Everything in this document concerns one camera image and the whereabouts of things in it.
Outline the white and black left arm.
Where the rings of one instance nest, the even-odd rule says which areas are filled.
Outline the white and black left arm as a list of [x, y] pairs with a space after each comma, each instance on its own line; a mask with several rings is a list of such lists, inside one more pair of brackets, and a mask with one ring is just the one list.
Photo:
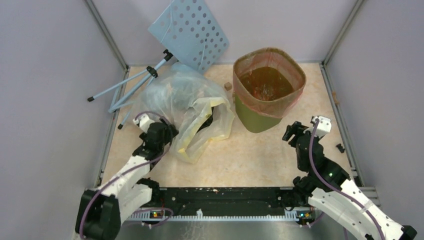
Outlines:
[[139, 127], [143, 130], [142, 144], [124, 167], [108, 182], [83, 192], [75, 223], [75, 232], [81, 239], [114, 240], [139, 207], [154, 207], [160, 202], [159, 191], [140, 181], [166, 154], [165, 147], [172, 145], [179, 132], [163, 119], [140, 122]]

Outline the large translucent white plastic bag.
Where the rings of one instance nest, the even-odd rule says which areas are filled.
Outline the large translucent white plastic bag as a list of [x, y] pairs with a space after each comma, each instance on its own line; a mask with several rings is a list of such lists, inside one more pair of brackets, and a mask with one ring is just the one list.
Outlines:
[[[147, 112], [151, 119], [159, 114], [173, 124], [179, 133], [170, 153], [191, 164], [199, 160], [210, 141], [229, 138], [235, 118], [221, 86], [178, 62], [136, 96], [130, 111], [132, 119]], [[210, 114], [211, 125], [197, 132]]]

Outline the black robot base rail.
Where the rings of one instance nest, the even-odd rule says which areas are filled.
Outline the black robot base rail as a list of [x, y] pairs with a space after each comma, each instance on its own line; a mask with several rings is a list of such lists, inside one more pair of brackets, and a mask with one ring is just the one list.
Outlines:
[[151, 200], [143, 210], [158, 211], [154, 217], [194, 216], [279, 216], [297, 210], [314, 213], [292, 187], [160, 187], [150, 178], [138, 183], [152, 188]]

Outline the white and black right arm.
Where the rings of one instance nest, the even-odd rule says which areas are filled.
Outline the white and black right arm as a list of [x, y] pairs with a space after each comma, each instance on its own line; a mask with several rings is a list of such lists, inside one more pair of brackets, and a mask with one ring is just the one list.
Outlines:
[[418, 232], [385, 214], [336, 162], [327, 158], [320, 140], [332, 129], [331, 119], [314, 116], [311, 127], [295, 121], [283, 141], [295, 148], [297, 168], [304, 177], [293, 180], [293, 200], [310, 205], [339, 223], [358, 240], [413, 240]]

